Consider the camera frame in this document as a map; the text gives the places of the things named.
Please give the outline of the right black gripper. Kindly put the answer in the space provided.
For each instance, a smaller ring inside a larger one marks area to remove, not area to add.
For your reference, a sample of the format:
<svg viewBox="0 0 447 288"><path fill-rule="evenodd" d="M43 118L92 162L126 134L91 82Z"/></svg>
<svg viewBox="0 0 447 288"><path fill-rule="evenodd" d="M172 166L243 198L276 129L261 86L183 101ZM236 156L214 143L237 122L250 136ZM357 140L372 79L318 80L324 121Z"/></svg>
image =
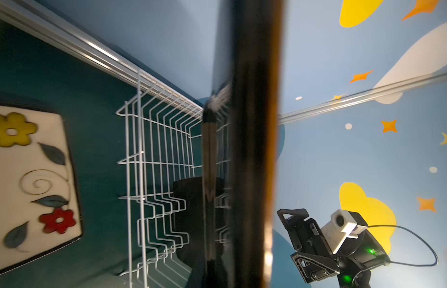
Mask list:
<svg viewBox="0 0 447 288"><path fill-rule="evenodd" d="M305 283L319 282L340 274L337 260L307 210L279 209L276 213L288 231L294 248L290 257Z"/></svg>

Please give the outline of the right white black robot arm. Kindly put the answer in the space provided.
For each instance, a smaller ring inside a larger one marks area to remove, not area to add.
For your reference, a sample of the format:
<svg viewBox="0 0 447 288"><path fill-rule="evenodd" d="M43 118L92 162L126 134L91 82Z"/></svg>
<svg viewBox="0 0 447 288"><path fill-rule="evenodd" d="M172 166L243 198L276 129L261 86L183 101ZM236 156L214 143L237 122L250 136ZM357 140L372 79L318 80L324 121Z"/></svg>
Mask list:
<svg viewBox="0 0 447 288"><path fill-rule="evenodd" d="M337 210L323 227L305 209L280 209L277 215L295 250L291 259L307 284L337 277L342 288L367 288L371 271L390 263L358 212Z"/></svg>

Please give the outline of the black square floral plate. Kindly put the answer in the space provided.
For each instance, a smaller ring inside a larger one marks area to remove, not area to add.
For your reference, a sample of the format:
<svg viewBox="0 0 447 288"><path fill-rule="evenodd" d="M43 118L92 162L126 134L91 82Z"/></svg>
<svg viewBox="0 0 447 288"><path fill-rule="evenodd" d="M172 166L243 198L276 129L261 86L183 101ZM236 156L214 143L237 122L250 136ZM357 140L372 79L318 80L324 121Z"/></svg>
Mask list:
<svg viewBox="0 0 447 288"><path fill-rule="evenodd" d="M63 118L0 104L0 275L73 244L83 231Z"/></svg>
<svg viewBox="0 0 447 288"><path fill-rule="evenodd" d="M222 1L212 94L231 86L229 288L267 288L273 262L282 1Z"/></svg>

